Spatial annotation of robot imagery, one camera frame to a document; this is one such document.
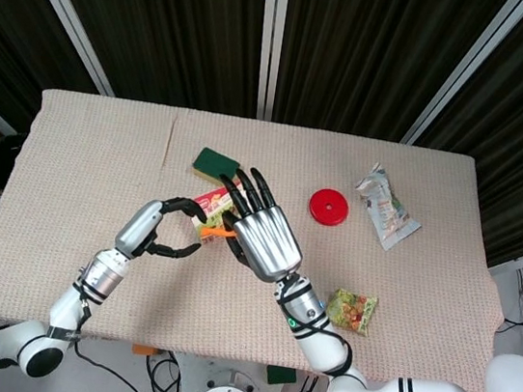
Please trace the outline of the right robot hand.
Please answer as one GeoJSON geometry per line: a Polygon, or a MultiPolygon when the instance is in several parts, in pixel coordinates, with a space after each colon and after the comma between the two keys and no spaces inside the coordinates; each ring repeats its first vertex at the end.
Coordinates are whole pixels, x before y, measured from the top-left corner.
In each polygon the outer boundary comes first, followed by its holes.
{"type": "Polygon", "coordinates": [[[224,228],[234,232],[229,247],[263,282],[281,281],[302,264],[298,242],[261,172],[252,168],[246,174],[237,169],[235,174],[241,187],[225,174],[219,176],[234,206],[222,214],[224,228]]]}

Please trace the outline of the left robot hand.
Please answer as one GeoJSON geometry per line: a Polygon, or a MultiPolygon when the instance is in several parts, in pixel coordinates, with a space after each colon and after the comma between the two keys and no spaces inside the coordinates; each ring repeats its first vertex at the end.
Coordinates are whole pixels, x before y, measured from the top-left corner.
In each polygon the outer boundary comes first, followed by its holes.
{"type": "Polygon", "coordinates": [[[206,214],[201,207],[188,198],[172,198],[166,201],[151,200],[141,207],[115,237],[115,248],[129,260],[149,253],[164,258],[185,258],[198,251],[202,245],[190,244],[181,249],[175,249],[164,244],[157,244],[156,228],[166,213],[180,211],[188,217],[196,217],[206,223],[206,214]]]}

